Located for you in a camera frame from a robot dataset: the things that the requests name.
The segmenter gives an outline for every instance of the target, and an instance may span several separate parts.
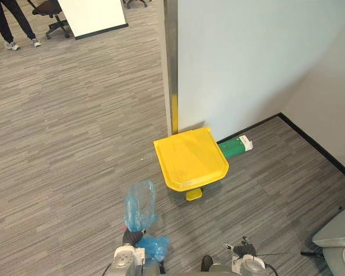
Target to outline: blue plastic bag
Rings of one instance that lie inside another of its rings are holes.
[[[131,232],[149,228],[157,219],[155,215],[156,191],[154,184],[147,180],[133,185],[124,200],[124,223]],[[162,262],[167,254],[167,237],[144,235],[136,247],[145,248],[147,259]]]
[[[155,197],[155,186],[149,180],[129,189],[124,200],[124,223],[131,232],[146,230],[155,222]]]
[[[151,237],[145,235],[137,244],[137,247],[145,248],[146,259],[154,258],[162,262],[167,254],[168,237]]]

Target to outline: black baseboard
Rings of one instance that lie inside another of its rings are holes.
[[[345,175],[345,167],[329,153],[326,151],[319,143],[317,143],[313,138],[306,134],[301,128],[294,124],[289,118],[287,118],[283,113],[278,115],[284,122],[286,122],[292,129],[294,129],[301,137],[303,137],[309,144],[311,144],[316,150],[318,150],[328,161],[330,161],[336,168],[339,169]]]
[[[316,150],[318,150],[319,153],[321,153],[324,157],[326,157],[326,159],[328,161],[330,161],[336,168],[338,168],[339,171],[341,171],[341,173],[343,173],[345,175],[345,167],[336,158],[334,158],[328,151],[326,151],[319,143],[317,143],[313,138],[311,138],[301,128],[299,128],[289,118],[287,118],[283,113],[278,113],[278,114],[275,114],[271,117],[268,117],[268,118],[266,118],[260,122],[257,122],[254,125],[251,125],[247,128],[244,128],[244,129],[234,133],[233,135],[230,135],[226,138],[223,138],[222,140],[218,141],[217,143],[220,144],[222,142],[225,142],[227,140],[235,138],[235,137],[243,134],[244,132],[249,131],[250,129],[257,127],[258,125],[262,125],[264,122],[267,122],[267,121],[269,121],[275,117],[281,118],[285,123],[288,124],[288,126],[290,126],[292,129],[294,129],[301,137],[303,137],[309,144],[311,144]]]
[[[83,34],[81,36],[76,36],[75,39],[78,40],[78,39],[84,39],[86,37],[90,37],[90,36],[95,36],[95,35],[98,35],[100,33],[106,33],[106,32],[109,32],[111,30],[117,30],[117,29],[121,29],[121,28],[125,28],[125,27],[128,27],[129,24],[126,23],[126,24],[122,24],[122,25],[119,25],[119,26],[115,26],[115,27],[111,27],[111,28],[107,28],[107,29],[103,29],[103,30],[98,30],[96,32],[92,32],[92,33],[86,33],[86,34]]]
[[[236,136],[239,136],[239,135],[243,134],[245,131],[249,131],[252,128],[258,127],[259,125],[262,125],[264,122],[270,121],[271,119],[273,119],[273,118],[275,118],[275,117],[277,117],[279,115],[280,115],[280,113],[272,115],[271,117],[268,117],[268,118],[266,118],[266,119],[264,119],[264,120],[262,120],[260,122],[257,122],[254,125],[248,126],[247,128],[244,128],[244,129],[242,129],[242,130],[240,130],[240,131],[238,131],[238,132],[236,132],[236,133],[234,133],[234,134],[232,134],[232,135],[230,135],[230,136],[228,136],[226,138],[223,138],[222,140],[218,141],[217,143],[220,144],[220,143],[226,142],[227,140],[233,139]]]

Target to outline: yellow bin lid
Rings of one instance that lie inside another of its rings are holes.
[[[225,177],[229,164],[209,128],[154,141],[167,187],[187,191]]]

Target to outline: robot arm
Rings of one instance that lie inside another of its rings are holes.
[[[143,232],[131,232],[128,229],[122,237],[122,246],[114,253],[114,261],[102,276],[141,276],[145,262],[144,248],[135,248],[143,237]]]

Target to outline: office chair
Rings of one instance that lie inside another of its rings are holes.
[[[126,4],[126,8],[127,8],[127,9],[130,9],[130,8],[131,8],[130,4],[132,3],[132,1],[134,1],[134,0],[128,0],[128,2],[126,2],[125,0],[122,0],[122,2],[123,2],[124,4]],[[144,7],[147,7],[147,4],[145,3],[144,0],[139,0],[139,1],[142,2],[142,3],[144,4]]]
[[[32,14],[36,15],[39,14],[41,16],[50,16],[50,18],[53,18],[55,16],[57,23],[53,23],[48,25],[50,30],[46,33],[46,38],[50,39],[50,33],[55,31],[57,28],[61,28],[64,33],[65,37],[69,38],[69,33],[64,29],[64,26],[69,26],[69,23],[67,20],[60,20],[58,14],[62,12],[62,7],[60,7],[58,0],[46,0],[39,6],[35,6],[31,0],[27,0],[28,3],[34,8],[32,10]]]

